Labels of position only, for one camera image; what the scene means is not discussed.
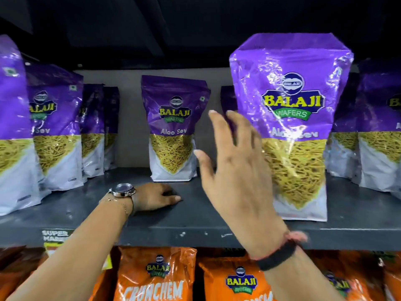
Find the person's left hand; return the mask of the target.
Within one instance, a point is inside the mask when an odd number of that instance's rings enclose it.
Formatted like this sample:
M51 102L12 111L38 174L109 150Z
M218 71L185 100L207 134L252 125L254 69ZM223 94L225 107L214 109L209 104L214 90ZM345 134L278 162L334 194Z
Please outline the person's left hand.
M161 206L161 197L176 195L169 184L149 182L136 189L136 212L154 211L165 206Z

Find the person's right hand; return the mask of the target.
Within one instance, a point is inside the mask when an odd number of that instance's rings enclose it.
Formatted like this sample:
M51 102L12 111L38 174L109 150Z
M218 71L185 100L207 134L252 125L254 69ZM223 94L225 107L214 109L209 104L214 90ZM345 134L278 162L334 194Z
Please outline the person's right hand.
M262 152L261 136L252 126L252 149L234 144L228 122L210 110L217 148L214 191L206 193L216 211L253 259L277 250L288 228L273 208L270 168Z

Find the person's left forearm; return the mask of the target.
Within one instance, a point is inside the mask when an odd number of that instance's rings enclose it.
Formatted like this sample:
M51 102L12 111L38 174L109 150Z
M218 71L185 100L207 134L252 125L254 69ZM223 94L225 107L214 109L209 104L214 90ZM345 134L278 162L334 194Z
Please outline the person's left forearm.
M128 219L122 204L107 198L6 301L88 301Z

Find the person's right forearm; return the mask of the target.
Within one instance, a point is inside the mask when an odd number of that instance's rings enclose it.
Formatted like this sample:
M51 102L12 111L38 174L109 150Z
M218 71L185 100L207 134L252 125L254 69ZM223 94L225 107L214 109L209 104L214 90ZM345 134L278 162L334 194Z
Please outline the person's right forearm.
M299 246L264 277L277 301L344 301L340 293Z

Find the grey metal shelf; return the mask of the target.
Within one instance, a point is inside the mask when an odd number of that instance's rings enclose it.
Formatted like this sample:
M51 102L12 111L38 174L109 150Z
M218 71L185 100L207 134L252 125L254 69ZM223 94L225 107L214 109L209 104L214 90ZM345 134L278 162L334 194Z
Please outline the grey metal shelf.
M53 192L37 206L0 217L0 247L41 247L44 229L74 229L117 182L141 185L150 181L147 168L116 168L89 179L83 187ZM388 193L360 188L328 176L328 221L287 221L305 232L308 249L401 250L401 201ZM172 183L183 201L128 220L118 245L239 248L241 245L214 210L199 177Z

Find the silver wrist watch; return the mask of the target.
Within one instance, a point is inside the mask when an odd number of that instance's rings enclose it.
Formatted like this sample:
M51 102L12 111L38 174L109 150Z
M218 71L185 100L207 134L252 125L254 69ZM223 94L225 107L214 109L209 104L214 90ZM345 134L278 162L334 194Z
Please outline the silver wrist watch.
M118 183L108 191L108 202L122 204L127 216L132 216L136 208L136 189L130 183Z

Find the row of orange snack packets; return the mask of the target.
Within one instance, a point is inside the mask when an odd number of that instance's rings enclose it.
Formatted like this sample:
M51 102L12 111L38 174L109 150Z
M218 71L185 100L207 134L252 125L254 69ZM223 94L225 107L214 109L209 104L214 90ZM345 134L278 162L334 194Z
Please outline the row of orange snack packets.
M194 248L120 248L118 272L98 276L87 301L194 301L195 269L205 301L279 301L256 263L243 257L203 257ZM401 252L309 253L345 301L401 301Z

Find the yellow shelf tag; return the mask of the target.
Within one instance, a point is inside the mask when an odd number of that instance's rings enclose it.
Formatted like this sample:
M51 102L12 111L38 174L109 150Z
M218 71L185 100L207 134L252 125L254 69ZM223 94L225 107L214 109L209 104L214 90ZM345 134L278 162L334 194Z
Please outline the yellow shelf tag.
M44 249L48 257L50 257L63 243L61 242L44 242ZM102 266L102 271L112 269L112 259L111 255L108 254L105 262Z

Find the black wrist band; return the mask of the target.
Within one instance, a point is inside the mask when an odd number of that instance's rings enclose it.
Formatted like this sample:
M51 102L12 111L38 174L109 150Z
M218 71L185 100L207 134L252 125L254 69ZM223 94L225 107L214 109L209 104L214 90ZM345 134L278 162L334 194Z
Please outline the black wrist band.
M294 240L287 240L277 250L260 259L253 259L263 272L274 269L292 257L298 247Z

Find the black upper shelf board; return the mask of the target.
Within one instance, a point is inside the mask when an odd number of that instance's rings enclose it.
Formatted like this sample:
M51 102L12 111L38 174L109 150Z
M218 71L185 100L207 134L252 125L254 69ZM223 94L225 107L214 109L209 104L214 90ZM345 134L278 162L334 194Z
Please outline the black upper shelf board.
M356 61L401 57L401 0L0 0L0 35L67 70L228 67L257 33L333 33Z

